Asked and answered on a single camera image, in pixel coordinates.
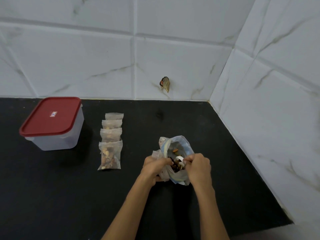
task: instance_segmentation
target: forearm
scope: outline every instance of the forearm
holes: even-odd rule
[[[229,240],[221,219],[212,187],[195,190],[200,209],[200,229],[202,240]]]
[[[150,184],[138,176],[125,202],[101,240],[133,240],[150,192]]]

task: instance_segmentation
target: black countertop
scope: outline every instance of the black countertop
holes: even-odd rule
[[[228,234],[290,224],[276,199],[211,105],[190,101],[82,100],[75,148],[41,151],[19,135],[39,99],[0,98],[0,238],[100,239],[161,136],[183,135],[210,159]],[[121,170],[97,171],[101,120],[124,113]],[[136,239],[200,239],[192,186],[157,183]]]

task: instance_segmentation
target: person's left hand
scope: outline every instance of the person's left hand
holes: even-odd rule
[[[161,158],[159,160],[155,160],[152,156],[146,157],[144,160],[144,164],[141,170],[140,175],[145,178],[150,186],[154,186],[156,182],[163,181],[159,176],[161,170],[165,165],[172,165],[173,162],[170,158]]]

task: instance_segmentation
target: person's right hand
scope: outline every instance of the person's right hand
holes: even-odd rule
[[[194,190],[212,187],[210,160],[201,153],[191,154],[183,159]]]

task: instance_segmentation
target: hand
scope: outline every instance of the hand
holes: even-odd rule
[[[201,153],[187,156],[183,159],[189,180],[195,191],[212,187],[210,160]]]
[[[154,186],[156,182],[163,181],[159,176],[157,176],[159,173],[161,173],[161,170],[165,165],[172,165],[173,161],[171,161],[170,158],[161,158],[158,160],[155,160],[153,157],[148,156],[144,160],[144,164],[140,173],[140,176],[142,176],[144,179],[147,180],[148,183],[150,183],[150,186]]]

